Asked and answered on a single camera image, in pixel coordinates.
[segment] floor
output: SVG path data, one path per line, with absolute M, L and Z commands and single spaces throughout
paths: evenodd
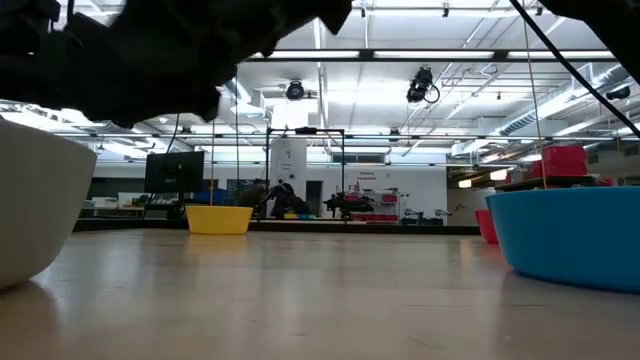
M 510 272 L 479 238 L 74 235 L 0 293 L 3 359 L 638 359 L 640 297 Z

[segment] black monitor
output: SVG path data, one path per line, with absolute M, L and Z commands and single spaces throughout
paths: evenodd
M 204 152 L 151 154 L 147 156 L 144 191 L 190 193 L 203 189 Z

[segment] spotlight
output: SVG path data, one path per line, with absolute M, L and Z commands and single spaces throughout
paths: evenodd
M 304 87 L 302 87 L 302 81 L 293 80 L 287 88 L 287 99 L 300 100 L 304 97 Z
M 436 91 L 437 97 L 435 100 L 427 99 L 427 94 L 430 90 Z M 411 85 L 407 91 L 407 101 L 409 103 L 420 103 L 422 100 L 429 104 L 434 104 L 440 100 L 440 89 L 433 84 L 431 68 L 421 67 L 416 73 L 415 78 L 411 81 Z
M 400 136 L 400 130 L 397 128 L 392 128 L 391 131 L 389 132 L 389 135 L 391 136 Z M 398 142 L 400 141 L 399 139 L 389 139 L 389 142 Z
M 626 99 L 631 95 L 631 89 L 628 86 L 623 87 L 620 90 L 612 91 L 607 93 L 607 99 L 609 100 L 622 100 Z
M 460 189 L 468 189 L 472 186 L 471 180 L 462 180 L 458 183 Z

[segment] fluorescent light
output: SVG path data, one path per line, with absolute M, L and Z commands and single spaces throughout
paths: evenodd
M 145 158 L 147 157 L 147 153 L 145 151 L 136 149 L 131 146 L 120 145 L 120 144 L 104 144 L 103 147 L 109 151 L 114 153 L 118 153 L 125 156 L 130 156 L 132 158 Z
M 562 56 L 567 59 L 615 59 L 611 51 L 561 51 Z M 509 59 L 526 59 L 528 58 L 526 51 L 511 51 L 507 56 Z M 532 59 L 554 59 L 555 56 L 551 51 L 531 51 Z
M 245 103 L 238 103 L 237 106 L 231 108 L 231 112 L 234 114 L 238 113 L 238 115 L 248 118 L 259 118 L 265 116 L 264 109 Z
M 493 154 L 493 155 L 489 155 L 489 156 L 485 157 L 484 159 L 482 159 L 482 162 L 492 162 L 492 161 L 496 161 L 496 160 L 500 160 L 500 159 L 501 159 L 500 155 Z
M 489 174 L 489 177 L 491 177 L 491 180 L 494 181 L 504 181 L 507 179 L 507 170 L 498 170 L 498 171 L 494 171 L 491 174 Z
M 527 155 L 522 159 L 520 159 L 520 161 L 524 161 L 524 162 L 534 162 L 534 161 L 540 161 L 540 160 L 542 160 L 542 155 L 540 154 Z
M 458 183 L 460 189 L 468 189 L 471 187 L 471 180 L 462 180 Z
M 402 18 L 406 18 L 406 17 L 437 17 L 437 18 L 442 18 L 443 15 L 443 9 L 442 8 L 418 8 L 418 9 L 402 9 L 403 6 L 406 6 L 404 4 L 394 4 L 392 6 L 389 5 L 376 5 L 375 9 L 371 9 L 371 10 L 367 10 L 367 15 L 368 16 L 382 16 L 382 17 L 402 17 Z M 462 17 L 462 18 L 493 18 L 493 19 L 501 19 L 501 18 L 510 18 L 510 17 L 519 17 L 520 14 L 515 11 L 515 10 L 506 10 L 506 11 L 502 11 L 503 9 L 500 9 L 501 11 L 498 11 L 498 9 L 496 9 L 496 11 L 488 11 L 488 9 L 477 9 L 477 8 L 471 8 L 471 9 L 455 9 L 455 10 L 451 10 L 451 12 L 449 13 L 449 17 Z M 535 15 L 536 14 L 536 10 L 535 9 L 528 9 L 526 10 L 527 13 L 529 13 L 530 15 Z M 357 16 L 360 16 L 360 10 L 354 10 L 354 13 Z
M 72 127 L 71 124 L 53 121 L 49 118 L 31 112 L 2 112 L 1 115 L 7 121 L 23 126 L 32 127 L 34 129 L 44 131 L 51 131 L 55 129 L 64 131 L 78 131 L 77 129 Z
M 396 59 L 491 59 L 493 51 L 375 51 L 376 58 L 396 58 Z
M 269 59 L 288 59 L 288 58 L 302 58 L 302 59 L 330 59 L 330 58 L 341 58 L 341 59 L 352 59 L 358 58 L 360 56 L 360 52 L 357 50 L 331 50 L 331 51 L 322 51 L 322 50 L 308 50 L 308 51 L 296 51 L 296 50 L 277 50 L 274 51 Z M 264 57 L 261 54 L 255 54 L 252 56 L 254 59 L 263 59 Z
M 68 120 L 74 124 L 82 126 L 91 126 L 94 124 L 91 120 L 87 119 L 81 111 L 76 109 L 62 109 L 59 114 L 64 120 Z

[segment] blue container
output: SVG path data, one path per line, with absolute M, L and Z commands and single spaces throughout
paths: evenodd
M 533 190 L 487 197 L 507 262 L 534 277 L 640 293 L 640 188 Z

